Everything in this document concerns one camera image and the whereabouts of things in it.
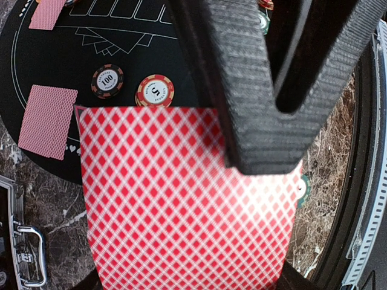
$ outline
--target chip stack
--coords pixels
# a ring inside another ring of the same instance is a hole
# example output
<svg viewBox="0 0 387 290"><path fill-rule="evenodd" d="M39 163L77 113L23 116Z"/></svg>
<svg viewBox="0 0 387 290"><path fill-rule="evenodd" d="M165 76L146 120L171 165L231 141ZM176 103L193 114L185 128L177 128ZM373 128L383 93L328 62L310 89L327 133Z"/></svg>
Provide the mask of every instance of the chip stack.
<svg viewBox="0 0 387 290"><path fill-rule="evenodd" d="M65 7L72 7L80 0L66 0Z"/></svg>
<svg viewBox="0 0 387 290"><path fill-rule="evenodd" d="M154 74L145 78L138 87L135 103L139 107L163 107L172 104L175 87L169 78Z"/></svg>
<svg viewBox="0 0 387 290"><path fill-rule="evenodd" d="M264 35L266 35L268 33L268 28L270 26L270 18L262 11L258 11L258 16L259 16L261 30L264 33Z"/></svg>

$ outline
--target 5 poker chip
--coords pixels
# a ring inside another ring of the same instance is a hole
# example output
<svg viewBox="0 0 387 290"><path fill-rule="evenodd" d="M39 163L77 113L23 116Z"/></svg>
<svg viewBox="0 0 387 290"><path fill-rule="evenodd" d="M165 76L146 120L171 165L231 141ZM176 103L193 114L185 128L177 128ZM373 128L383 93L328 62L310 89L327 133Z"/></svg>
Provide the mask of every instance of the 5 poker chip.
<svg viewBox="0 0 387 290"><path fill-rule="evenodd" d="M161 74L146 77L138 86L135 96L137 106L164 107L172 104L175 87L172 81Z"/></svg>

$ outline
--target poker table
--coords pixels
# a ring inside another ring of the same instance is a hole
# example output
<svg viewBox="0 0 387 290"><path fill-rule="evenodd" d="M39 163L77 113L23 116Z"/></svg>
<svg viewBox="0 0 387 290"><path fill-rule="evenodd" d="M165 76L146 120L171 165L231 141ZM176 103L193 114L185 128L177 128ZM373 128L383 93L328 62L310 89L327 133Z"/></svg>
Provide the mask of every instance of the poker table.
<svg viewBox="0 0 387 290"><path fill-rule="evenodd" d="M141 81L161 74L175 87L171 106L210 106L196 92L164 1L81 0L62 10L53 31L28 28L36 7L19 0L0 37L0 116L16 143L33 85L76 89L76 105L84 107L135 106ZM91 81L106 64L119 66L125 78L118 95L101 100ZM73 114L63 161L24 152L50 173L81 184L79 149Z"/></svg>

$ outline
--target black plastic mount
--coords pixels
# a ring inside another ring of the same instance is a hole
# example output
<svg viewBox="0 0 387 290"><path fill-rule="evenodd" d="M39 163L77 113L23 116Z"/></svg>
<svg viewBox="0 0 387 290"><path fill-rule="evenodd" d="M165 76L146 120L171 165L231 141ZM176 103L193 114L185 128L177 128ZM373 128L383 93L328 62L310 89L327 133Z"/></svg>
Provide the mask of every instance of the black plastic mount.
<svg viewBox="0 0 387 290"><path fill-rule="evenodd" d="M169 0L197 90L217 108L229 160L245 175L296 167L387 8L387 0L275 4L265 40L256 0Z"/></svg>

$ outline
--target red playing card back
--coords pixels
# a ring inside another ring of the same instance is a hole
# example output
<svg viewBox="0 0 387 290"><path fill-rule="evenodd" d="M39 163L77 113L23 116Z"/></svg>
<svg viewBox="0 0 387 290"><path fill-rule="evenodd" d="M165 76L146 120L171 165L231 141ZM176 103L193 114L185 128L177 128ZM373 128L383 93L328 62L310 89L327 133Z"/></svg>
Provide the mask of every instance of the red playing card back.
<svg viewBox="0 0 387 290"><path fill-rule="evenodd" d="M213 109L87 109L80 132L104 289L275 287L301 165L284 176L226 169Z"/></svg>

